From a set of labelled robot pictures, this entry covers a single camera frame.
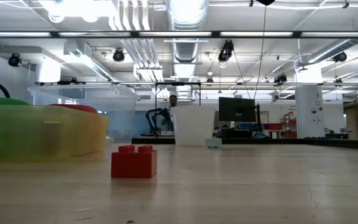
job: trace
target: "white bin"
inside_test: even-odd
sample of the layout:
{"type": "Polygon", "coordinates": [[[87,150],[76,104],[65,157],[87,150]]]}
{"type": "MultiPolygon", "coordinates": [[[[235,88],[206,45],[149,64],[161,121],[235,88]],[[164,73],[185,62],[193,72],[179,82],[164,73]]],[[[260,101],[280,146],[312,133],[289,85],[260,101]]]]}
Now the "white bin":
{"type": "Polygon", "coordinates": [[[170,114],[177,146],[205,146],[205,139],[212,138],[215,108],[176,106],[170,114]]]}

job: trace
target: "man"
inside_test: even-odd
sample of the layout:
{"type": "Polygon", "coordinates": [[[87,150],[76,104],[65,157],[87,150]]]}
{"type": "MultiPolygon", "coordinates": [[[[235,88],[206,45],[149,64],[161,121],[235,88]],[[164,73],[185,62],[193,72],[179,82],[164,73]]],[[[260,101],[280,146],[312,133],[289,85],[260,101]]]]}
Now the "man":
{"type": "Polygon", "coordinates": [[[170,104],[170,107],[171,107],[171,108],[173,108],[174,106],[177,106],[177,102],[178,102],[177,96],[171,95],[171,96],[169,97],[169,104],[170,104]]]}

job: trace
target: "green translucent bin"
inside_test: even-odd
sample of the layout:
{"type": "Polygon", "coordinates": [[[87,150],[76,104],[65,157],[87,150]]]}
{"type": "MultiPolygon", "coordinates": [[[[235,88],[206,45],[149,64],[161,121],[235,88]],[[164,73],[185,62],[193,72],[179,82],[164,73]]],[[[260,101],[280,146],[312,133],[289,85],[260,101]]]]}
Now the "green translucent bin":
{"type": "Polygon", "coordinates": [[[0,105],[0,161],[37,162],[104,150],[108,118],[60,106],[0,105]]]}

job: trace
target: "black monitor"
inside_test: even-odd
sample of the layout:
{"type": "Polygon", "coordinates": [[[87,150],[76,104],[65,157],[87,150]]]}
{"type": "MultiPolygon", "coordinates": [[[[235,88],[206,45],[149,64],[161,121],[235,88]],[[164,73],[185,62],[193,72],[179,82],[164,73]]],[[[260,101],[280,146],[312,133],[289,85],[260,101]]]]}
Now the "black monitor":
{"type": "Polygon", "coordinates": [[[256,122],[255,100],[219,97],[219,120],[256,122]]]}

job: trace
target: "plastic storage bin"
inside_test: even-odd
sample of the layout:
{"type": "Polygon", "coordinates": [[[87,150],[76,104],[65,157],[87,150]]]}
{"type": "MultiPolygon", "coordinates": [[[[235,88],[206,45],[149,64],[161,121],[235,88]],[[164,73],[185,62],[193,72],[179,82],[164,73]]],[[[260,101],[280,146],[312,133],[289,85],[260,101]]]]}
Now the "plastic storage bin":
{"type": "Polygon", "coordinates": [[[171,109],[177,146],[205,146],[212,138],[215,108],[209,106],[177,106],[171,109]]]}
{"type": "Polygon", "coordinates": [[[51,85],[30,87],[34,105],[52,103],[89,105],[109,118],[107,135],[116,143],[130,144],[135,105],[139,96],[126,86],[112,84],[51,85]]]}
{"type": "Polygon", "coordinates": [[[104,150],[108,118],[61,106],[0,105],[0,161],[64,159],[104,150]]]}

